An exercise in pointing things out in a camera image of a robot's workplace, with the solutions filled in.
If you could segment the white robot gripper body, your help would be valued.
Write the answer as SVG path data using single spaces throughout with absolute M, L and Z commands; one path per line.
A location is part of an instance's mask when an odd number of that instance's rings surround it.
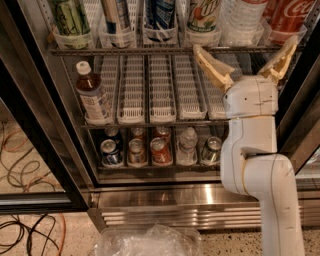
M 278 91 L 262 75 L 243 76 L 225 93 L 223 105 L 228 119 L 274 115 L 278 111 Z

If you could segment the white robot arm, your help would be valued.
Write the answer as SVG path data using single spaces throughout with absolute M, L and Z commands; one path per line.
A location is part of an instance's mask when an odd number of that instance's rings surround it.
M 197 64 L 223 93 L 229 134 L 221 149 L 221 181 L 228 191 L 259 200 L 263 256 L 305 256 L 295 173 L 277 152 L 275 126 L 277 85 L 297 45 L 297 36 L 288 38 L 256 75 L 237 81 L 231 66 L 193 46 Z

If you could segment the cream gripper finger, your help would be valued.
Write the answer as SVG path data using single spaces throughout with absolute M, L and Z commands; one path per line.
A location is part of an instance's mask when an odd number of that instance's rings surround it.
M 197 64 L 207 76 L 209 81 L 222 93 L 226 93 L 234 83 L 231 78 L 231 74 L 235 71 L 235 69 L 215 59 L 199 44 L 195 44 L 193 46 L 193 53 Z
M 298 45 L 298 36 L 293 35 L 288 38 L 281 49 L 259 70 L 262 75 L 277 85 L 288 71 L 292 57 Z

